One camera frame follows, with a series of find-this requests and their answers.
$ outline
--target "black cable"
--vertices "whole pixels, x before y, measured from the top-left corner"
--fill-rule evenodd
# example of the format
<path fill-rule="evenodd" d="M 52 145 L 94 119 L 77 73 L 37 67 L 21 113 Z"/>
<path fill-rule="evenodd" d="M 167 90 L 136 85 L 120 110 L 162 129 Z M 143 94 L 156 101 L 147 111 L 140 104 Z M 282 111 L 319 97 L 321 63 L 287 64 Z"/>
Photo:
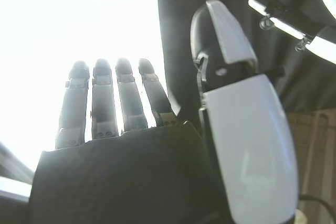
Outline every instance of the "black cable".
<path fill-rule="evenodd" d="M 336 224 L 336 215 L 335 215 L 335 212 L 334 212 L 334 210 L 332 209 L 331 205 L 328 202 L 326 202 L 323 199 L 317 198 L 315 196 L 303 195 L 303 194 L 301 194 L 299 196 L 299 199 L 300 200 L 317 201 L 318 203 L 322 204 L 326 208 L 326 210 L 328 211 L 328 213 L 330 214 L 330 217 L 331 217 L 332 221 Z"/>

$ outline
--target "wire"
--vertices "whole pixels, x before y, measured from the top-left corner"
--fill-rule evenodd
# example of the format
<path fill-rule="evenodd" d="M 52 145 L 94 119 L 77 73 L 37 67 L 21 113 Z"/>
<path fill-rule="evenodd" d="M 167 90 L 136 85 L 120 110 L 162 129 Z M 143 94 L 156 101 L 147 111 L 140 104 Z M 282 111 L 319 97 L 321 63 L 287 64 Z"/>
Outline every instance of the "wire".
<path fill-rule="evenodd" d="M 331 205 L 328 202 L 326 202 L 323 199 L 320 199 L 320 198 L 317 198 L 315 196 L 312 196 L 312 195 L 303 195 L 303 194 L 300 194 L 299 199 L 300 200 L 317 201 L 318 203 L 322 204 L 326 208 L 326 210 L 328 211 L 328 213 L 330 214 L 330 217 L 331 217 L 332 221 L 336 224 L 336 215 L 335 215 L 335 212 L 334 212 L 334 210 L 332 209 Z"/>

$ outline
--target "black backdrop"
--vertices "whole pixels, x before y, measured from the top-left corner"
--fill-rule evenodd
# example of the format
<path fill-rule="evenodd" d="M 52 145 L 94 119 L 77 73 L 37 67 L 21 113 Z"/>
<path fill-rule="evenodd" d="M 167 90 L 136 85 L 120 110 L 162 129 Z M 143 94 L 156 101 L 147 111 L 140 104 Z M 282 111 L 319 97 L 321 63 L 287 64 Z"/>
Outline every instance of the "black backdrop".
<path fill-rule="evenodd" d="M 169 95 L 180 104 L 179 117 L 197 124 L 200 106 L 196 69 L 190 50 L 190 24 L 194 12 L 206 0 L 158 0 L 164 62 Z M 248 0 L 220 0 L 240 22 L 259 59 L 261 71 L 283 65 L 286 76 L 275 86 L 285 110 L 311 111 L 336 106 L 336 65 L 310 52 L 295 52 L 298 40 L 279 30 L 262 31 L 261 15 Z M 322 0 L 281 0 L 311 19 L 329 25 L 336 20 Z"/>

